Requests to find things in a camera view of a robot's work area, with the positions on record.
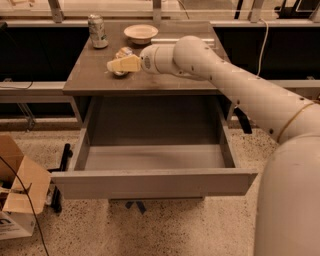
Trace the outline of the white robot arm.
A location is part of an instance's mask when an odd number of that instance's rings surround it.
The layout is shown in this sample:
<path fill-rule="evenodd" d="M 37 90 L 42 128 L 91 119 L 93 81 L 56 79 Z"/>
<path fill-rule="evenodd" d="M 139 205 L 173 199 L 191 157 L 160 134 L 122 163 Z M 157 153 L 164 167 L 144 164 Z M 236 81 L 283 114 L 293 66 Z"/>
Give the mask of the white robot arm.
<path fill-rule="evenodd" d="M 148 46 L 107 68 L 212 83 L 279 144 L 260 181 L 254 256 L 320 256 L 320 104 L 224 61 L 195 36 Z"/>

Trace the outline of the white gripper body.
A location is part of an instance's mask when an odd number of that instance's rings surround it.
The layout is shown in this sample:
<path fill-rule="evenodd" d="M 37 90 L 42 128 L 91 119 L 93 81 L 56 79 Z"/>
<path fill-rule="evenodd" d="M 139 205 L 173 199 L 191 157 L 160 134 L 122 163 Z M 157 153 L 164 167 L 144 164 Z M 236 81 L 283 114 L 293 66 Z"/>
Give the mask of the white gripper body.
<path fill-rule="evenodd" d="M 150 74 L 176 74 L 173 60 L 174 44 L 153 44 L 140 53 L 141 67 Z"/>

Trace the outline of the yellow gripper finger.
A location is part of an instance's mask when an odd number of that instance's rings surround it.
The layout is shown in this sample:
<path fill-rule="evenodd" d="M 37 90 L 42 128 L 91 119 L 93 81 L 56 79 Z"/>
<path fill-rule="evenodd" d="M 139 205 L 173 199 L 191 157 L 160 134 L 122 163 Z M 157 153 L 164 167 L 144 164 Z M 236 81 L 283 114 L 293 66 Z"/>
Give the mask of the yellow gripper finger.
<path fill-rule="evenodd" d="M 107 63 L 107 69 L 110 72 L 138 72 L 141 69 L 141 61 L 136 55 L 114 58 Z"/>

